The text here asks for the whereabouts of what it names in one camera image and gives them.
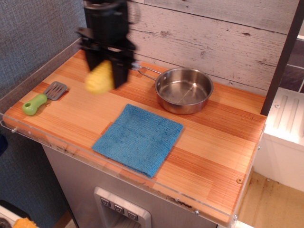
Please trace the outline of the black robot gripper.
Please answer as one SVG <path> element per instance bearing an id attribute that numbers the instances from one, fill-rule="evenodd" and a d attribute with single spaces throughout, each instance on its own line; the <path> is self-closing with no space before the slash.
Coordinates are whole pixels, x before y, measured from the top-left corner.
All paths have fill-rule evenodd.
<path id="1" fill-rule="evenodd" d="M 129 65 L 136 50 L 128 38 L 129 12 L 127 4 L 85 4 L 86 27 L 79 27 L 81 48 L 92 71 L 104 60 L 110 60 L 117 89 L 127 82 Z"/>

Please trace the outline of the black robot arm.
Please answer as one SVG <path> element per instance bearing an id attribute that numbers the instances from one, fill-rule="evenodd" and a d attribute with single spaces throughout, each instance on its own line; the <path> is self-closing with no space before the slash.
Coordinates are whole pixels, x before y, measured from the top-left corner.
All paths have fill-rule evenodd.
<path id="1" fill-rule="evenodd" d="M 90 70 L 106 60 L 110 62 L 114 88 L 127 82 L 136 50 L 128 38 L 129 14 L 126 0 L 83 1 L 86 28 L 80 27 L 80 48 L 84 50 Z"/>

